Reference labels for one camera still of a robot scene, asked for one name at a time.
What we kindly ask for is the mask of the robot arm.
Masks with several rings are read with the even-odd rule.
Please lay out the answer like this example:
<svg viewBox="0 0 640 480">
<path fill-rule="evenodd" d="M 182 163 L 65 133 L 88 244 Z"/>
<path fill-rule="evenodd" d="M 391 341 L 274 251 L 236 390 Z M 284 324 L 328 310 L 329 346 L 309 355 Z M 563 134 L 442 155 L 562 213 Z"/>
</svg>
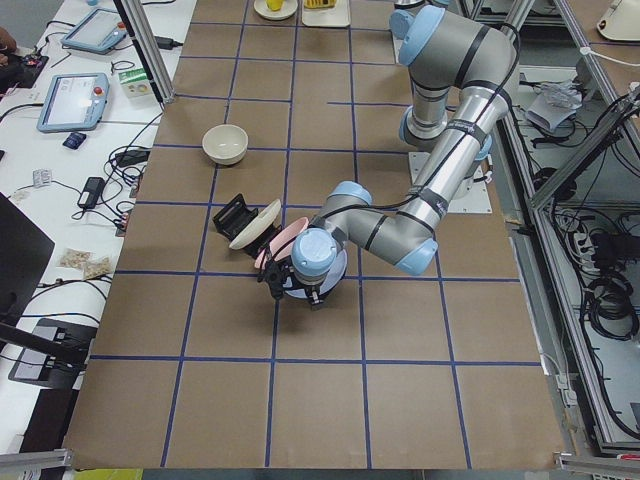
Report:
<svg viewBox="0 0 640 480">
<path fill-rule="evenodd" d="M 301 290 L 311 306 L 320 305 L 321 286 L 348 242 L 409 275 L 422 274 L 438 249 L 436 227 L 510 110 L 519 81 L 516 27 L 492 28 L 433 5 L 416 14 L 396 9 L 389 27 L 402 42 L 398 61 L 413 86 L 399 135 L 428 152 L 428 161 L 396 204 L 373 205 L 370 193 L 352 181 L 337 185 L 289 242 L 287 257 L 266 252 L 258 279 L 275 300 Z"/>
</svg>

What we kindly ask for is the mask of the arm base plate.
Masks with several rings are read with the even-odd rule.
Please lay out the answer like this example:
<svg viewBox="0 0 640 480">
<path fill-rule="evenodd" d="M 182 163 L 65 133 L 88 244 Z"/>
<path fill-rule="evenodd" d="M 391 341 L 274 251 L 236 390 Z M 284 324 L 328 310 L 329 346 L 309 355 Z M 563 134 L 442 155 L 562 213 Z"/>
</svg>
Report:
<svg viewBox="0 0 640 480">
<path fill-rule="evenodd" d="M 411 182 L 415 182 L 429 154 L 409 152 L 408 166 Z M 492 180 L 493 161 L 487 154 L 478 164 L 473 175 L 461 182 L 454 197 L 449 202 L 448 212 L 453 214 L 492 214 L 488 184 Z"/>
</svg>

